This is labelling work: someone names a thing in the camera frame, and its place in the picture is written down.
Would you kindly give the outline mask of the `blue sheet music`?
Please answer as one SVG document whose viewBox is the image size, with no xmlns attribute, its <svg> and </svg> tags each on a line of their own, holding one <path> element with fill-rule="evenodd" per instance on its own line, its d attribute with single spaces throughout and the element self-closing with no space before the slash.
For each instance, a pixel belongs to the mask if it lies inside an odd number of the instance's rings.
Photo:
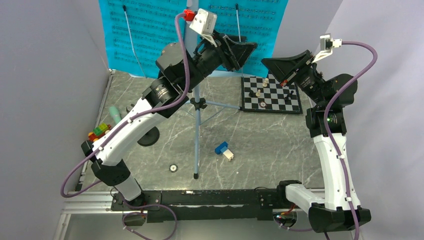
<svg viewBox="0 0 424 240">
<path fill-rule="evenodd" d="M 217 32 L 257 43 L 241 72 L 265 77 L 268 69 L 261 60 L 274 52 L 287 4 L 287 0 L 200 0 L 198 7 L 217 15 Z"/>
<path fill-rule="evenodd" d="M 138 77 L 156 78 L 157 58 L 178 41 L 175 17 L 185 0 L 100 0 L 108 67 Z"/>
</svg>

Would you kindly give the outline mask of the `black microphone stand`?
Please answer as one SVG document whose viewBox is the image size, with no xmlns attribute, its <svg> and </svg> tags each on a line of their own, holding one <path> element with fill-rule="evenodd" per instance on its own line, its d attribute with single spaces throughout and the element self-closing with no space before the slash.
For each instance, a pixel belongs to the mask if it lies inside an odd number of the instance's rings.
<svg viewBox="0 0 424 240">
<path fill-rule="evenodd" d="M 137 144 L 142 147 L 149 147 L 154 145 L 159 138 L 160 131 L 156 126 L 154 126 L 137 141 Z"/>
</svg>

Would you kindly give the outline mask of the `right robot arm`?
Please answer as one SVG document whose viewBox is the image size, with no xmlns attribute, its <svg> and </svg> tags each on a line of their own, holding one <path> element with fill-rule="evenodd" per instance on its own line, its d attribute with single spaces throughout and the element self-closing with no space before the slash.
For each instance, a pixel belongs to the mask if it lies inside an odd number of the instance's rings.
<svg viewBox="0 0 424 240">
<path fill-rule="evenodd" d="M 281 86 L 296 85 L 313 102 L 305 123 L 317 149 L 324 180 L 324 197 L 319 197 L 298 180 L 283 180 L 276 188 L 276 202 L 291 204 L 308 216 L 316 233 L 352 231 L 371 220 L 361 206 L 347 159 L 347 127 L 344 107 L 354 102 L 358 82 L 347 73 L 325 80 L 317 71 L 314 56 L 306 50 L 292 57 L 263 58 L 262 64 Z"/>
</svg>

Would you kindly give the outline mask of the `light blue music stand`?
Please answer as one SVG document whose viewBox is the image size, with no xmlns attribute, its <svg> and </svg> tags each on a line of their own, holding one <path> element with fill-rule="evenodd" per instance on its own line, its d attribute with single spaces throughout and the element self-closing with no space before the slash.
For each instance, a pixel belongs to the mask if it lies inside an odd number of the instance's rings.
<svg viewBox="0 0 424 240">
<path fill-rule="evenodd" d="M 224 36 L 223 33 L 213 31 L 213 38 Z M 162 118 L 169 118 L 186 102 L 190 102 L 195 109 L 195 140 L 194 140 L 194 179 L 199 177 L 199 130 L 201 122 L 201 110 L 208 102 L 200 97 L 198 85 L 208 76 L 195 76 L 195 50 L 194 56 L 190 56 L 184 46 L 183 40 L 169 44 L 162 55 L 156 61 L 160 69 L 159 78 L 143 93 L 142 104 L 150 106 L 148 119 L 155 121 L 146 122 L 140 114 L 131 114 L 131 120 L 140 120 L 135 127 L 137 134 L 145 135 L 151 128 L 156 127 Z"/>
</svg>

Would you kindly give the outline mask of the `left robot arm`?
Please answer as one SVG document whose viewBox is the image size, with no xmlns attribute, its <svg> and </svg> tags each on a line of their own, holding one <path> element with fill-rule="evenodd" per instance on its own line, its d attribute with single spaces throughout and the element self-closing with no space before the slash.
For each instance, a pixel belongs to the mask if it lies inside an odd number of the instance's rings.
<svg viewBox="0 0 424 240">
<path fill-rule="evenodd" d="M 156 60 L 157 79 L 143 91 L 135 106 L 112 130 L 86 144 L 84 153 L 94 175 L 116 188 L 129 209 L 139 209 L 145 197 L 123 160 L 125 153 L 183 106 L 188 101 L 187 93 L 213 71 L 221 66 L 231 72 L 239 70 L 257 46 L 256 42 L 236 42 L 218 32 L 212 34 L 211 41 L 203 39 L 194 54 L 181 42 L 169 43 Z"/>
</svg>

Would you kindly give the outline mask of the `green toy microphone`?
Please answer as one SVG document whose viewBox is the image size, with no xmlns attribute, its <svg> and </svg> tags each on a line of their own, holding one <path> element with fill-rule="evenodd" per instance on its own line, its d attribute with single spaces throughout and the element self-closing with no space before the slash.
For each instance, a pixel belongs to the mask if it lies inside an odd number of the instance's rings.
<svg viewBox="0 0 424 240">
<path fill-rule="evenodd" d="M 122 120 L 120 111 L 115 106 L 110 106 L 108 111 L 115 125 L 118 125 Z"/>
</svg>

